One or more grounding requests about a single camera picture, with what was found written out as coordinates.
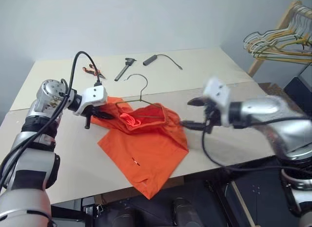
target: red-handled pliers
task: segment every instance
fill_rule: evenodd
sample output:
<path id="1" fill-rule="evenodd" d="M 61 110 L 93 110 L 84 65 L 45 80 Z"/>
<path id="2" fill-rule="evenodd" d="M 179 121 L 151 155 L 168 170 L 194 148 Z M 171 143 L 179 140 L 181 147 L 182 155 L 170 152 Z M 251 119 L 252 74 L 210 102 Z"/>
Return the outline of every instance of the red-handled pliers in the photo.
<path id="1" fill-rule="evenodd" d="M 95 71 L 93 65 L 92 65 L 92 64 L 89 64 L 89 67 L 91 68 L 91 70 L 88 70 L 86 67 L 83 67 L 82 70 L 83 70 L 84 72 L 88 73 L 88 74 L 91 74 L 91 75 L 96 76 L 97 73 L 96 73 L 96 71 Z M 103 78 L 103 79 L 106 79 L 106 77 L 101 73 L 101 70 L 98 69 L 97 71 L 98 71 L 98 76 L 100 76 L 100 77 Z"/>

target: hanger hook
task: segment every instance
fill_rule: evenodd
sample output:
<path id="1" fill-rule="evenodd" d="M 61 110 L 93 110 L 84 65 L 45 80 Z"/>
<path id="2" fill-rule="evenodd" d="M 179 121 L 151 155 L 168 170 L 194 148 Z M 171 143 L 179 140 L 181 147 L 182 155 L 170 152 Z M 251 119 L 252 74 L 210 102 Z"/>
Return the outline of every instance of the hanger hook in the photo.
<path id="1" fill-rule="evenodd" d="M 145 81 L 146 81 L 145 87 L 143 87 L 143 88 L 141 89 L 141 92 L 140 92 L 140 100 L 142 100 L 142 91 L 148 86 L 148 80 L 147 80 L 147 78 L 146 78 L 144 75 L 141 75 L 141 74 L 132 74 L 132 75 L 129 75 L 124 81 L 127 81 L 131 76 L 134 76 L 134 75 L 141 76 L 141 77 L 143 77 L 143 78 L 145 79 Z"/>

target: black cable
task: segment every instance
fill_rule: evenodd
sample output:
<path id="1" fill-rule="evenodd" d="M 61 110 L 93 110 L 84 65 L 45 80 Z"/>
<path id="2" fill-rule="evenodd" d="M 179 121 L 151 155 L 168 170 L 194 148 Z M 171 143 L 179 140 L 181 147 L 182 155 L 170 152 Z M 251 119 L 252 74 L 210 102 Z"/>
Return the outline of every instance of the black cable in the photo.
<path id="1" fill-rule="evenodd" d="M 7 176 L 9 175 L 10 171 L 12 170 L 12 168 L 15 166 L 15 164 L 17 163 L 19 157 L 23 154 L 23 152 L 27 149 L 27 147 L 29 146 L 29 144 L 31 144 L 40 134 L 44 133 L 45 129 L 48 128 L 54 121 L 55 119 L 59 116 L 59 114 L 63 111 L 67 100 L 70 96 L 70 91 L 72 89 L 73 86 L 73 80 L 74 80 L 74 74 L 75 74 L 75 67 L 76 67 L 76 63 L 77 63 L 77 59 L 79 57 L 80 54 L 85 54 L 91 61 L 91 63 L 94 65 L 95 71 L 97 73 L 97 83 L 100 83 L 99 80 L 99 75 L 98 75 L 98 70 L 92 60 L 92 58 L 84 51 L 80 51 L 75 55 L 74 61 L 73 61 L 73 65 L 72 65 L 72 70 L 71 70 L 71 76 L 70 76 L 70 81 L 69 81 L 69 85 L 67 86 L 67 83 L 64 79 L 62 79 L 61 81 L 64 83 L 65 88 L 66 88 L 66 92 L 65 92 L 65 96 L 62 99 L 62 101 L 60 102 L 60 104 L 56 107 L 56 109 L 54 110 L 54 113 L 52 114 L 52 117 L 50 118 L 50 120 L 33 136 L 29 137 L 28 139 L 24 140 L 23 142 L 19 143 L 15 148 L 13 148 L 5 157 L 5 159 L 3 160 L 2 164 L 1 164 L 1 172 L 3 172 L 3 169 L 7 163 L 7 161 L 11 158 L 11 156 L 16 153 L 15 157 L 13 158 L 13 160 L 10 162 L 10 164 L 7 166 L 6 171 L 4 172 L 4 174 L 1 173 L 2 177 L 0 179 L 0 191 L 4 185 L 4 182 L 7 178 Z"/>
<path id="2" fill-rule="evenodd" d="M 280 165 L 276 165 L 276 166 L 264 166 L 264 167 L 259 167 L 259 168 L 236 168 L 233 166 L 227 166 L 227 165 L 223 165 L 221 163 L 219 163 L 218 161 L 216 161 L 215 159 L 213 159 L 209 153 L 206 150 L 205 147 L 205 134 L 206 134 L 206 128 L 207 125 L 205 127 L 205 129 L 203 130 L 202 133 L 202 137 L 201 137 L 201 146 L 203 148 L 203 151 L 205 153 L 205 155 L 212 161 L 214 162 L 216 165 L 223 167 L 227 170 L 231 170 L 231 171 L 235 171 L 235 172 L 255 172 L 255 171 L 263 171 L 263 170 L 272 170 L 272 169 L 285 169 L 285 170 L 293 170 L 293 171 L 298 171 L 298 172 L 304 172 L 308 175 L 312 175 L 312 172 L 309 171 L 305 171 L 299 168 L 295 168 L 295 167 L 290 167 L 290 166 L 280 166 Z"/>
<path id="3" fill-rule="evenodd" d="M 164 56 L 169 58 L 180 70 L 183 70 L 181 66 L 179 66 L 174 60 L 171 59 L 170 56 L 166 55 L 166 54 L 156 54 L 156 56 Z"/>
<path id="4" fill-rule="evenodd" d="M 248 125 L 248 126 L 261 126 L 261 125 L 267 125 L 267 124 L 271 124 L 271 123 L 275 123 L 275 122 L 289 121 L 289 120 L 310 120 L 310 121 L 312 121 L 312 118 L 311 118 L 311 117 L 308 117 L 308 116 L 283 117 L 283 118 L 278 118 L 278 119 L 269 120 L 269 121 L 254 122 L 254 123 L 251 123 L 251 124 Z"/>

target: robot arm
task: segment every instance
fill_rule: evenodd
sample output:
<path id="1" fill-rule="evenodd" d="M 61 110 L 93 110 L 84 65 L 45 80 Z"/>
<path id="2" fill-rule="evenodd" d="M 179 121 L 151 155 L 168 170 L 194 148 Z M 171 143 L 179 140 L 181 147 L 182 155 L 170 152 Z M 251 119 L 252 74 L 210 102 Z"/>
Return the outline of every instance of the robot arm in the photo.
<path id="1" fill-rule="evenodd" d="M 266 96 L 231 102 L 230 89 L 212 78 L 203 96 L 188 104 L 205 106 L 204 117 L 210 123 L 207 128 L 205 123 L 182 121 L 182 126 L 207 133 L 211 133 L 213 126 L 253 127 L 266 136 L 282 165 L 312 172 L 312 120 L 289 109 L 282 98 Z M 312 175 L 281 170 L 281 182 L 290 211 L 307 221 L 307 217 L 312 216 Z"/>
<path id="2" fill-rule="evenodd" d="M 36 134 L 53 116 L 61 104 L 66 90 L 64 83 L 46 80 L 37 92 L 37 99 L 31 105 L 21 132 L 17 135 L 12 148 Z M 64 109 L 75 115 L 86 117 L 85 128 L 90 127 L 90 118 L 96 106 L 106 103 L 107 93 L 102 85 L 86 89 L 82 95 L 71 90 Z M 39 135 L 18 159 L 7 176 L 4 187 L 6 192 L 0 196 L 0 226 L 52 226 L 51 207 L 45 189 L 51 187 L 59 170 L 60 157 L 54 153 L 55 136 L 61 114 Z M 105 118 L 112 116 L 102 113 Z M 1 168 L 2 175 L 16 153 Z"/>

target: orange shirt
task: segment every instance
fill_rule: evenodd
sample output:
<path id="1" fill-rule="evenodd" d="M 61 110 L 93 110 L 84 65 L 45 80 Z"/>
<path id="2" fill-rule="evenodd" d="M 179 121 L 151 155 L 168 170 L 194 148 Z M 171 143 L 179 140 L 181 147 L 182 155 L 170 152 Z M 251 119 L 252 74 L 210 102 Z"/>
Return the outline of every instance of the orange shirt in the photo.
<path id="1" fill-rule="evenodd" d="M 149 105 L 133 111 L 129 104 L 116 102 L 122 99 L 108 97 L 100 108 L 115 119 L 92 117 L 92 123 L 111 129 L 98 144 L 128 181 L 151 199 L 188 153 L 180 118 L 158 103 L 160 108 Z"/>

